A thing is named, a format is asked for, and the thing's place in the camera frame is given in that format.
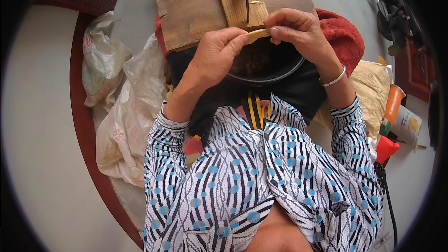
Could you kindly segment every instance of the bracelet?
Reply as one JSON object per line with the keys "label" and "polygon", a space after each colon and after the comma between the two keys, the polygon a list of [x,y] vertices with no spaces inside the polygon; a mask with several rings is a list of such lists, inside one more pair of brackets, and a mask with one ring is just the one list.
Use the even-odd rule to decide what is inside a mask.
{"label": "bracelet", "polygon": [[337,81],[342,79],[342,76],[344,76],[345,74],[345,65],[342,65],[344,67],[344,70],[342,71],[342,73],[339,75],[339,77],[337,77],[336,79],[334,79],[333,81],[329,82],[328,84],[322,84],[322,82],[320,81],[320,77],[319,77],[319,83],[323,86],[323,87],[330,87],[331,85],[333,85],[334,83],[336,83]]}

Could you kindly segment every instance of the person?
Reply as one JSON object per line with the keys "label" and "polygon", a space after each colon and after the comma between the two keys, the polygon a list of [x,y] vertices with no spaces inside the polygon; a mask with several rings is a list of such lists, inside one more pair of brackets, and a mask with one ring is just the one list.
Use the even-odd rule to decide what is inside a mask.
{"label": "person", "polygon": [[[378,235],[383,191],[344,66],[312,14],[280,9],[265,24],[272,43],[292,43],[320,76],[334,125],[332,155],[305,133],[302,111],[271,93],[266,111],[257,104],[260,125],[250,124],[257,113],[217,107],[187,171],[189,119],[247,43],[238,28],[206,33],[147,139],[145,251],[366,251]],[[303,101],[315,91],[306,94]]]}

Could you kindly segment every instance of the plastic bag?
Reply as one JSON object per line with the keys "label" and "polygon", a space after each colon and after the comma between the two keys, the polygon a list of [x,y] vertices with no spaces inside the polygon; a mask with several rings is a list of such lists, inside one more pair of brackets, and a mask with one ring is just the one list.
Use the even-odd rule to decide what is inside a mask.
{"label": "plastic bag", "polygon": [[167,96],[165,63],[153,34],[143,51],[123,64],[128,79],[96,133],[96,162],[103,174],[144,187],[146,139]]}
{"label": "plastic bag", "polygon": [[84,105],[93,107],[106,97],[107,111],[115,103],[114,92],[123,78],[123,63],[132,51],[116,39],[110,39],[114,13],[107,12],[95,19],[84,32],[82,51],[82,85],[86,90]]}

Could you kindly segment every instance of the black pot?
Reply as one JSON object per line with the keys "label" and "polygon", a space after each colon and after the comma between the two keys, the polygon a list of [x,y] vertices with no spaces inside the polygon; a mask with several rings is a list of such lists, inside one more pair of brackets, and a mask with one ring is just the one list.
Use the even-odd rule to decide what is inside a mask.
{"label": "black pot", "polygon": [[305,61],[304,57],[297,52],[293,44],[281,42],[275,45],[269,42],[271,37],[263,37],[259,40],[261,39],[266,40],[265,42],[269,43],[272,47],[270,62],[267,66],[270,70],[266,72],[266,75],[259,74],[256,77],[243,77],[227,73],[228,79],[254,87],[273,84],[294,73]]}

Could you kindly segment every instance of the striped shirt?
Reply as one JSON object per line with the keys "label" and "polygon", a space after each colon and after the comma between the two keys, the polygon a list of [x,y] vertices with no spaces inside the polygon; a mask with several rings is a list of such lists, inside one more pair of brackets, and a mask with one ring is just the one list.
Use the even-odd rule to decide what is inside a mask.
{"label": "striped shirt", "polygon": [[312,142],[294,107],[271,95],[272,117],[253,130],[229,106],[187,171],[188,122],[157,115],[145,156],[145,251],[243,251],[274,201],[315,250],[366,251],[378,234],[383,192],[359,99],[331,109],[332,155]]}

